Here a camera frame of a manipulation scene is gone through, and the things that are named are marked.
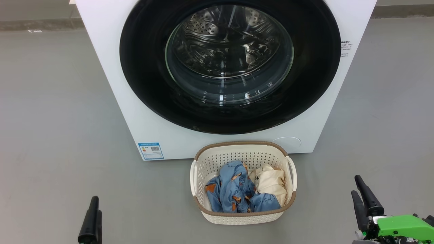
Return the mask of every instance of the washing machine door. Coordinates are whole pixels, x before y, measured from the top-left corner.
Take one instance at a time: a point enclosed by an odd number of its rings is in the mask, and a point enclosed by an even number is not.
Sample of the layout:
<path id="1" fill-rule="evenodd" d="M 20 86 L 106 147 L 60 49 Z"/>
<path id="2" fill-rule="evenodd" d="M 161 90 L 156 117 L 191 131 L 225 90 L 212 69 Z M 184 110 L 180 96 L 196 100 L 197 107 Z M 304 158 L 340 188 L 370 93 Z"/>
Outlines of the washing machine door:
<path id="1" fill-rule="evenodd" d="M 120 59 L 133 91 L 161 117 L 242 134 L 313 105 L 333 80 L 340 49 L 322 0 L 140 0 Z"/>

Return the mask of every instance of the black door rim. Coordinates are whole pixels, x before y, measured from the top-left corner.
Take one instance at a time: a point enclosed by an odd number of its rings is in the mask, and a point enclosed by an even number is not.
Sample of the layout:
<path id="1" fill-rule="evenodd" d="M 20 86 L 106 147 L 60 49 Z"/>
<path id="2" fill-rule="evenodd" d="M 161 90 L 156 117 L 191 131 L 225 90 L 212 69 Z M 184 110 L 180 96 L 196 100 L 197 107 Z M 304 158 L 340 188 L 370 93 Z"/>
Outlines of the black door rim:
<path id="1" fill-rule="evenodd" d="M 241 5 L 265 12 L 294 40 L 294 61 L 279 88 L 248 105 L 216 107 L 192 98 L 171 78 L 165 45 L 186 17 L 214 5 Z M 339 29 L 322 0 L 141 0 L 120 40 L 125 78 L 152 111 L 179 126 L 213 134 L 243 134 L 281 125 L 311 107 L 328 89 L 340 61 Z"/>

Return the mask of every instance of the basket handle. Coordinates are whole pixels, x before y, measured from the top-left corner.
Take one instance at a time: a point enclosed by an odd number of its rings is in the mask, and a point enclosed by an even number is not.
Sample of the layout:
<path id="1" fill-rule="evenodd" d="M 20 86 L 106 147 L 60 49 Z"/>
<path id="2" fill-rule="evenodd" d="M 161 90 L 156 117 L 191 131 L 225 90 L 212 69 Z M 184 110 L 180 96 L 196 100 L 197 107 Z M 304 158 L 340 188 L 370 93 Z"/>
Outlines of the basket handle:
<path id="1" fill-rule="evenodd" d="M 292 179 L 293 179 L 293 191 L 297 191 L 297 170 L 296 170 L 296 166 L 294 165 L 293 160 L 289 157 L 286 156 L 286 160 L 288 160 L 288 165 L 291 167 L 291 174 L 292 174 Z"/>
<path id="2" fill-rule="evenodd" d="M 196 160 L 194 160 L 190 168 L 190 188 L 193 197 L 196 196 L 196 171 L 197 171 Z"/>

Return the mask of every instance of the energy label sticker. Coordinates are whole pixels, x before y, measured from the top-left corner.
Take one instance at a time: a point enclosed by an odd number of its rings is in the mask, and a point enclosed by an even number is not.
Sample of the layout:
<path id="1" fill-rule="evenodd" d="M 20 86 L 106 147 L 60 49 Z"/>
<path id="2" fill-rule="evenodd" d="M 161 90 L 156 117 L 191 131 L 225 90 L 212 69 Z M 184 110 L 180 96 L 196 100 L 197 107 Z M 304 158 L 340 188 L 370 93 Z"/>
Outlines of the energy label sticker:
<path id="1" fill-rule="evenodd" d="M 145 160 L 164 159 L 160 143 L 139 143 L 138 146 Z"/>

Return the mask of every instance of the blue clothing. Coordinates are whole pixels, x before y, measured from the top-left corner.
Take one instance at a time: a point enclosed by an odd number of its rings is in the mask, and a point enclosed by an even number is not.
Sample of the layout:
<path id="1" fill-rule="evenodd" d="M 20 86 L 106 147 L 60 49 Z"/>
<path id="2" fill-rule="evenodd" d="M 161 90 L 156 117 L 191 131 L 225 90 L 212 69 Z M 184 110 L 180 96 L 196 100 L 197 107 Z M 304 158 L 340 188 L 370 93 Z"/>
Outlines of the blue clothing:
<path id="1" fill-rule="evenodd" d="M 272 194 L 255 194 L 255 185 L 248 177 L 247 165 L 237 160 L 220 169 L 220 175 L 205 186 L 213 212 L 249 213 L 280 208 Z"/>

